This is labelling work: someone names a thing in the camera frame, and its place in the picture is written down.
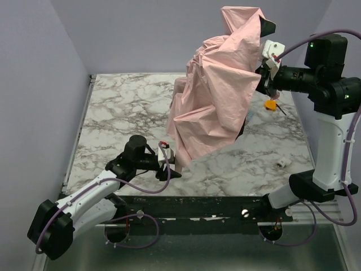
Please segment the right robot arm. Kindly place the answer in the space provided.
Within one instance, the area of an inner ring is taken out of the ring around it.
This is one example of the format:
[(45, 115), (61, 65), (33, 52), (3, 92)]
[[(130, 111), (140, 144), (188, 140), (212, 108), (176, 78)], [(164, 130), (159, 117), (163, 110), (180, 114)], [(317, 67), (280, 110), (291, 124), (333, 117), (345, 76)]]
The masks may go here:
[(354, 132), (360, 119), (360, 79), (342, 76), (348, 41), (339, 34), (314, 35), (305, 41), (305, 67), (281, 64), (285, 46), (267, 40), (261, 47), (261, 75), (257, 91), (306, 93), (318, 118), (319, 142), (315, 168), (290, 176), (288, 184), (269, 193), (272, 209), (285, 208), (303, 199), (328, 202), (336, 195), (358, 192), (352, 183), (350, 160)]

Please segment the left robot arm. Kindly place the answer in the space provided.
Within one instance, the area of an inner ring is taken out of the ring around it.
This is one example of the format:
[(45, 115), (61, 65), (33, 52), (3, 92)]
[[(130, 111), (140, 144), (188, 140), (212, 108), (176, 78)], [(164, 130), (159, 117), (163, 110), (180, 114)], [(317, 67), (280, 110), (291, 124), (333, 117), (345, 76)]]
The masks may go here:
[(171, 169), (174, 163), (174, 151), (166, 142), (160, 141), (154, 152), (143, 136), (131, 136), (123, 152), (90, 183), (63, 199), (45, 200), (39, 205), (27, 233), (36, 254), (58, 259), (81, 233), (114, 219), (120, 204), (111, 201), (112, 193), (125, 185), (147, 192), (130, 182), (138, 170), (154, 171), (159, 181), (169, 184), (172, 178), (181, 177)]

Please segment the pink folding umbrella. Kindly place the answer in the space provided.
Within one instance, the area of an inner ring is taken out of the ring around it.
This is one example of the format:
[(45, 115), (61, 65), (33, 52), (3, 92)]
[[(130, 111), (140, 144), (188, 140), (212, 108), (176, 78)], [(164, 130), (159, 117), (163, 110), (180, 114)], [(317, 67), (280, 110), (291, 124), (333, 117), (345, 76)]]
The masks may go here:
[(262, 10), (224, 6), (221, 16), (224, 34), (203, 41), (174, 82), (166, 131), (181, 167), (235, 142), (261, 79)]

